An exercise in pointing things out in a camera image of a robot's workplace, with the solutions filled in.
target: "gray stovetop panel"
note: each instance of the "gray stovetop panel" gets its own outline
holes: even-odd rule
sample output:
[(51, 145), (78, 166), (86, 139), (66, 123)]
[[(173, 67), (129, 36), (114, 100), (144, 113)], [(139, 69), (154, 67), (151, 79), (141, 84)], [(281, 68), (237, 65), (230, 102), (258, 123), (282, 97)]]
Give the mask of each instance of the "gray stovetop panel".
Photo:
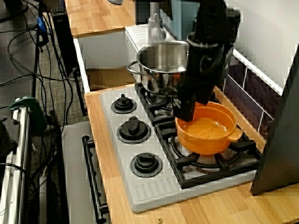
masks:
[[(135, 111), (129, 114), (117, 114), (112, 111), (112, 103), (120, 98), (121, 94), (125, 94), (126, 97), (137, 103)], [(134, 87), (106, 91), (100, 95), (100, 101), (129, 205), (133, 212), (152, 210), (253, 180), (255, 170), (189, 189), (181, 189)], [(132, 116), (136, 116), (151, 128), (151, 136), (145, 142), (136, 145), (123, 143), (117, 138), (117, 129)], [(133, 174), (130, 164), (133, 158), (140, 153), (153, 153), (159, 156), (163, 161), (162, 171), (151, 178), (141, 178)]]

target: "purple tile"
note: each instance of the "purple tile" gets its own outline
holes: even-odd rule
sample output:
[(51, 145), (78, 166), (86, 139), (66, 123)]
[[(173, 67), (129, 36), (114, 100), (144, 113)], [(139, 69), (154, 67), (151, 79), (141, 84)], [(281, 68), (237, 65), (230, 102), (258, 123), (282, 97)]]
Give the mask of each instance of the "purple tile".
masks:
[(263, 110), (230, 77), (226, 79), (224, 94), (251, 125), (258, 130)]
[(247, 70), (244, 89), (269, 115), (275, 117), (280, 95), (250, 69)]
[(223, 87), (224, 87), (225, 80), (220, 83), (217, 87), (223, 92)]
[(245, 72), (246, 72), (246, 65), (243, 64), (235, 56), (232, 56), (232, 59), (230, 61), (230, 66), (228, 69), (228, 74), (242, 87), (243, 87)]
[(268, 139), (269, 131), (271, 129), (272, 124), (273, 124), (273, 119), (269, 117), (266, 113), (264, 113), (259, 133), (263, 136), (265, 140)]

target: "tile backsplash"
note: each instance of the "tile backsplash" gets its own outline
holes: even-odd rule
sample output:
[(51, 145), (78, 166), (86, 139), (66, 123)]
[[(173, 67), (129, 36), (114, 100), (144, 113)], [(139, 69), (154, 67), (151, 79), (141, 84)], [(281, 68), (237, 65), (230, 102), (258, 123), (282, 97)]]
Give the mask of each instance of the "tile backsplash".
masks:
[(256, 66), (234, 50), (228, 76), (219, 88), (265, 138), (275, 118), (281, 90)]

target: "wooden counter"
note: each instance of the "wooden counter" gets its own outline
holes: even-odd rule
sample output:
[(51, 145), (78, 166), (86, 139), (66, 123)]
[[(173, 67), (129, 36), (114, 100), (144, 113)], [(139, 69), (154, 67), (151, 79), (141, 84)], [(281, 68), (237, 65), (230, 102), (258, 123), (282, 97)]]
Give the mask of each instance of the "wooden counter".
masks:
[(110, 33), (135, 25), (135, 4), (123, 0), (121, 6), (108, 0), (66, 0), (73, 38)]
[[(299, 220), (299, 184), (252, 196), (251, 183), (246, 183), (144, 213), (133, 213), (101, 109), (99, 95), (103, 91), (110, 90), (85, 94), (85, 99), (113, 224), (156, 224), (159, 218), (163, 224), (293, 224)], [(262, 151), (265, 140), (218, 88), (214, 92), (218, 100), (235, 113), (238, 125)]]

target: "pot handle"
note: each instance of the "pot handle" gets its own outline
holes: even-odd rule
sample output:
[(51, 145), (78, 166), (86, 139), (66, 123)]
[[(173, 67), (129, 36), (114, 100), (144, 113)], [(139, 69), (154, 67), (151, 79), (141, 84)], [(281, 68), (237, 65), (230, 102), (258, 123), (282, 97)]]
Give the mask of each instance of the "pot handle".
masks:
[(141, 76), (149, 76), (149, 77), (151, 77), (151, 78), (154, 79), (153, 76), (151, 76), (151, 75), (149, 75), (149, 74), (147, 74), (147, 73), (139, 72), (139, 71), (134, 71), (134, 70), (132, 70), (132, 69), (130, 68), (132, 65), (137, 64), (137, 63), (138, 63), (138, 61), (134, 61), (134, 62), (131, 62), (130, 64), (128, 64), (128, 65), (127, 65), (127, 70), (128, 70), (129, 72), (133, 73), (133, 74), (141, 75)]
[(234, 132), (231, 133), (227, 138), (228, 141), (238, 141), (243, 135), (243, 131), (239, 128), (235, 128)]

